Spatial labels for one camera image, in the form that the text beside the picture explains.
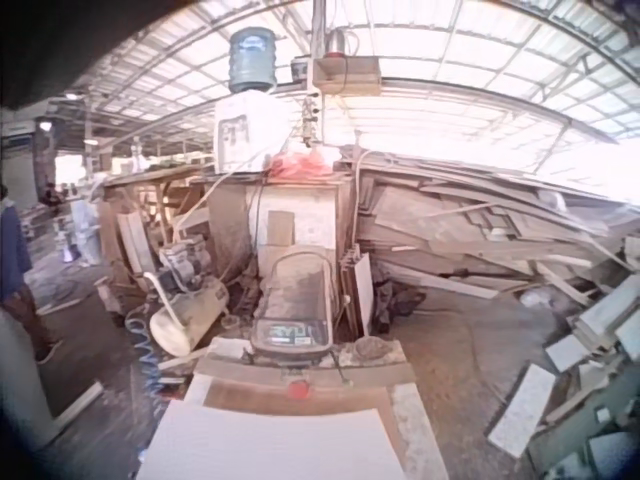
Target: person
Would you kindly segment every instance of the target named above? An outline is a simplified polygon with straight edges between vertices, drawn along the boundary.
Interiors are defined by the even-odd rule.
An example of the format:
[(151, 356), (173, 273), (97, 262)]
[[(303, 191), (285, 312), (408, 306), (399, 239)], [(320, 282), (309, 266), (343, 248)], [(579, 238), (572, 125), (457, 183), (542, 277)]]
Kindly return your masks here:
[(53, 216), (56, 216), (58, 215), (58, 213), (60, 213), (60, 205), (63, 203), (63, 199), (56, 191), (56, 186), (53, 183), (47, 183), (47, 189), (44, 192), (42, 203), (51, 208)]
[(61, 342), (51, 338), (36, 313), (36, 302), (24, 274), (31, 270), (31, 258), (22, 233), (20, 218), (7, 187), (0, 184), (0, 306), (19, 321), (29, 334), (36, 362), (48, 362)]

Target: white sheet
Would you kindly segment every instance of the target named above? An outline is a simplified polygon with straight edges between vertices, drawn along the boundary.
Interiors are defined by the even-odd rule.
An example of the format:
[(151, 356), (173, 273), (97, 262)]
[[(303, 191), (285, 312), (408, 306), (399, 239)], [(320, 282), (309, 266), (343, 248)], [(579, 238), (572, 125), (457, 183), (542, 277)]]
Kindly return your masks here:
[(376, 410), (276, 417), (172, 401), (138, 480), (404, 480)]

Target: white board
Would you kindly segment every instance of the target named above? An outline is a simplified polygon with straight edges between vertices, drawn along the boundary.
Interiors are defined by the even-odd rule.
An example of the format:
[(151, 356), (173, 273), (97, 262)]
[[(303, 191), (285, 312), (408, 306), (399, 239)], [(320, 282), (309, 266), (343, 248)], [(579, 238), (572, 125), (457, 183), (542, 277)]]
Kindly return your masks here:
[(640, 296), (640, 275), (630, 275), (613, 292), (580, 314), (579, 318), (596, 335), (602, 335), (638, 296)]
[(254, 188), (247, 187), (249, 207), (249, 231), (255, 242), (256, 211), (260, 197), (258, 217), (258, 245), (267, 244), (269, 212), (279, 210), (293, 212), (295, 216), (294, 238), (296, 244), (336, 248), (336, 191), (317, 188), (283, 188), (267, 186), (254, 197)]
[(365, 253), (355, 264), (353, 271), (356, 276), (358, 298), (360, 299), (360, 314), (362, 315), (362, 331), (369, 335), (371, 330), (371, 315), (373, 314), (373, 278), (371, 276), (371, 261), (369, 254)]
[(488, 440), (514, 458), (520, 458), (542, 418), (556, 376), (531, 364), (507, 410)]
[(640, 360), (640, 310), (636, 310), (616, 330), (616, 337), (631, 360), (634, 362)]
[(404, 480), (377, 410), (279, 417), (172, 401), (138, 480)]
[(589, 355), (589, 350), (575, 335), (567, 335), (545, 351), (559, 372), (570, 369)]

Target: wall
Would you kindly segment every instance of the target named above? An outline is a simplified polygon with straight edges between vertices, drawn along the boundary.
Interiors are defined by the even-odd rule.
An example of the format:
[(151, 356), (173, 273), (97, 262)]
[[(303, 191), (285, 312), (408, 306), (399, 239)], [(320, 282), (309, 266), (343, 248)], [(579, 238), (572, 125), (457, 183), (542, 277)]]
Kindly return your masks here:
[(33, 135), (16, 135), (2, 139), (2, 183), (18, 209), (38, 203), (33, 168)]

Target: white container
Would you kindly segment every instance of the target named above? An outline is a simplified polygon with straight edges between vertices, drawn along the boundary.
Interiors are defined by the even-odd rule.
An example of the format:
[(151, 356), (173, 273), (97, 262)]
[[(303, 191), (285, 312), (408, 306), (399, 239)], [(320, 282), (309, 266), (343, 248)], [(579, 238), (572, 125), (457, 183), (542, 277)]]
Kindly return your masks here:
[(176, 324), (166, 306), (153, 314), (151, 335), (165, 351), (176, 357), (188, 355), (211, 328), (229, 302), (229, 292), (214, 277), (194, 293), (180, 293), (171, 299), (171, 307), (184, 325)]
[(256, 90), (221, 99), (213, 134), (216, 171), (262, 172), (291, 132), (289, 113), (283, 100)]

